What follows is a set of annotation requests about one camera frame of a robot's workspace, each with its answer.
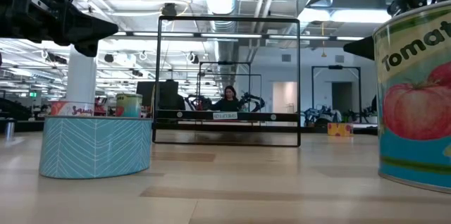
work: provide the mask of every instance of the white pillar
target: white pillar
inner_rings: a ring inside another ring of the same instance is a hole
[[[66,101],[93,104],[96,93],[97,57],[89,58],[70,46]]]

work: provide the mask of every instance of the woman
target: woman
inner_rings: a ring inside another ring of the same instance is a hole
[[[237,92],[232,86],[224,89],[224,98],[211,106],[212,111],[240,111],[240,102],[237,99]]]

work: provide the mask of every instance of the tomato illustration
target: tomato illustration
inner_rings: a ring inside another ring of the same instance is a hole
[[[429,74],[428,81],[437,85],[451,87],[451,62],[434,68]]]
[[[383,100],[383,122],[406,139],[430,140],[451,135],[451,89],[445,86],[399,84]]]

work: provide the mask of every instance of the dark hair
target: dark hair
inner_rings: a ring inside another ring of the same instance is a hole
[[[227,91],[227,89],[230,89],[233,92],[233,98],[235,100],[237,100],[237,92],[235,91],[235,89],[232,86],[225,87],[225,89],[224,89],[224,99],[227,99],[227,96],[226,96],[226,93],[225,93]]]

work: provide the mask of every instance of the small can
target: small can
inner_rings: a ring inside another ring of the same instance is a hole
[[[141,94],[116,95],[116,116],[123,118],[140,118],[141,103]]]

